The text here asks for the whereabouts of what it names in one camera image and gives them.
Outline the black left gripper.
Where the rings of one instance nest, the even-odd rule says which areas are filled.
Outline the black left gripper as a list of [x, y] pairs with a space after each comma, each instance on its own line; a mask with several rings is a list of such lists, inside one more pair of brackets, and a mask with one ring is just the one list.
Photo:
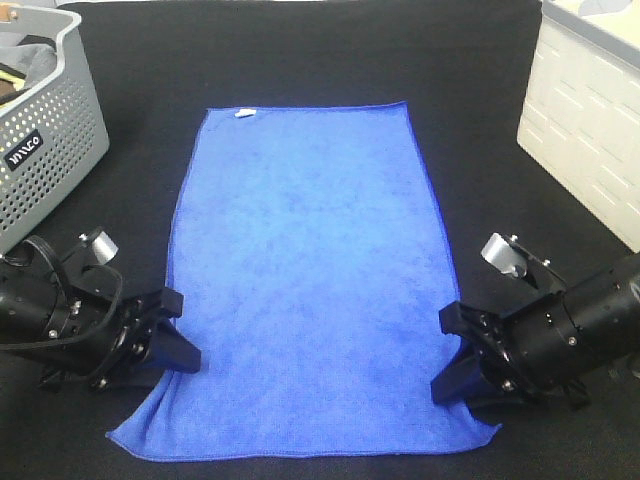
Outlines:
[[49, 346], [38, 387], [59, 391], [67, 383], [86, 382], [103, 391], [127, 384], [140, 368], [194, 374], [201, 350], [171, 323], [183, 313], [181, 293], [163, 287], [126, 297], [124, 277], [111, 265], [99, 265], [80, 240], [62, 255], [43, 239], [37, 252], [59, 292], [65, 312], [51, 315], [45, 327]]

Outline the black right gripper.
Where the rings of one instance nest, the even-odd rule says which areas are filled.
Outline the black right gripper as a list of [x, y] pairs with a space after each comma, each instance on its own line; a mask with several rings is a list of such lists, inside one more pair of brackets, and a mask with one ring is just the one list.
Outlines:
[[589, 366], [590, 347], [582, 328], [566, 306], [566, 281], [525, 249], [527, 262], [520, 280], [539, 296], [515, 310], [495, 314], [454, 301], [439, 311], [443, 334], [461, 336], [465, 355], [457, 356], [431, 382], [435, 404], [453, 404], [479, 396], [483, 381], [506, 395], [541, 401], [565, 396], [572, 408], [590, 404], [581, 381]]

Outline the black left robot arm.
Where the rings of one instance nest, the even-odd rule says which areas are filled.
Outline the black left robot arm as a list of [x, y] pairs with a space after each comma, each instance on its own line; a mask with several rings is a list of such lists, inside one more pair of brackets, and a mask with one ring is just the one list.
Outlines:
[[174, 325], [182, 295], [163, 287], [125, 296], [110, 264], [117, 253], [98, 231], [63, 255], [38, 236], [2, 255], [1, 351], [41, 364], [41, 389], [84, 382], [101, 392], [146, 386], [156, 372], [200, 370], [200, 350]]

